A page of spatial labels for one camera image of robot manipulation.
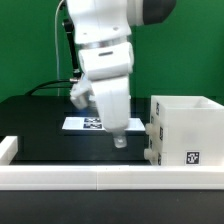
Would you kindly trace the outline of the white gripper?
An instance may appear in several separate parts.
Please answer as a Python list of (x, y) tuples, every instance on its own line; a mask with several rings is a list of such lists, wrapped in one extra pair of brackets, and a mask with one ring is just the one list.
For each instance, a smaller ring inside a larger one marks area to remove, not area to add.
[[(107, 132), (123, 134), (129, 124), (129, 77), (94, 81), (91, 83), (102, 125)], [(125, 135), (114, 135), (116, 148), (125, 148)]]

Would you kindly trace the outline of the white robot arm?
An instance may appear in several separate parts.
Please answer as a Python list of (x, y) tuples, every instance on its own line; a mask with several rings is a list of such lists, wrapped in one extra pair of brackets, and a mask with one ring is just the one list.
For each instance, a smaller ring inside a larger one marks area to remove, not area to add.
[(176, 0), (67, 0), (84, 73), (70, 99), (83, 109), (85, 94), (93, 93), (102, 126), (118, 148), (127, 145), (129, 75), (134, 65), (131, 27), (163, 22), (175, 5)]

